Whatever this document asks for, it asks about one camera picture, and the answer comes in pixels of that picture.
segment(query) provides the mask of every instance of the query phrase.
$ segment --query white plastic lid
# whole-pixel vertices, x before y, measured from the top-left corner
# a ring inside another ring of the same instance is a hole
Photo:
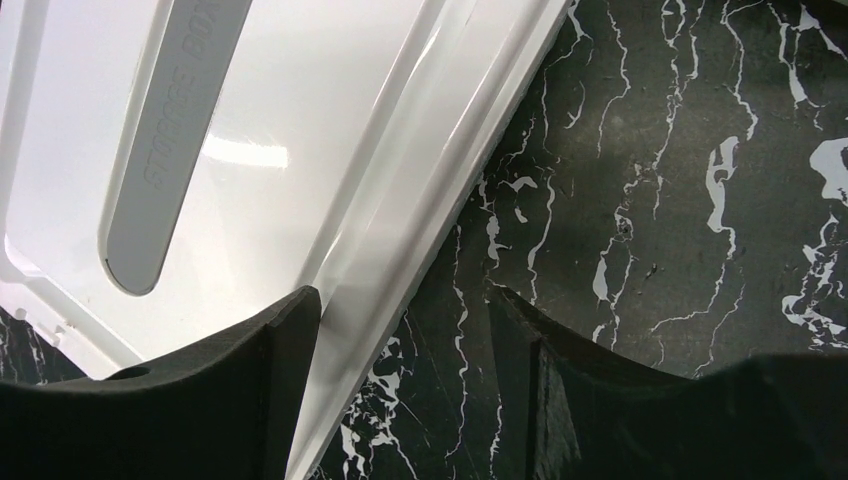
[[[566,3],[4,1],[0,306],[103,378],[315,285],[303,478]]]

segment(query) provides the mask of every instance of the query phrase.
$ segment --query black marble surface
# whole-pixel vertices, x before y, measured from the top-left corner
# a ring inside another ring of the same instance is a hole
[[[487,283],[687,377],[846,351],[846,52],[829,0],[575,1],[314,478],[499,476]],[[2,317],[2,378],[79,375]]]

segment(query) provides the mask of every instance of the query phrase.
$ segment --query white plastic panel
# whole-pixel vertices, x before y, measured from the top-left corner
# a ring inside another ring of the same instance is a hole
[[[314,284],[289,464],[305,477],[566,3],[253,0],[161,277],[136,296],[101,259],[171,2],[5,1],[0,305],[102,378]]]

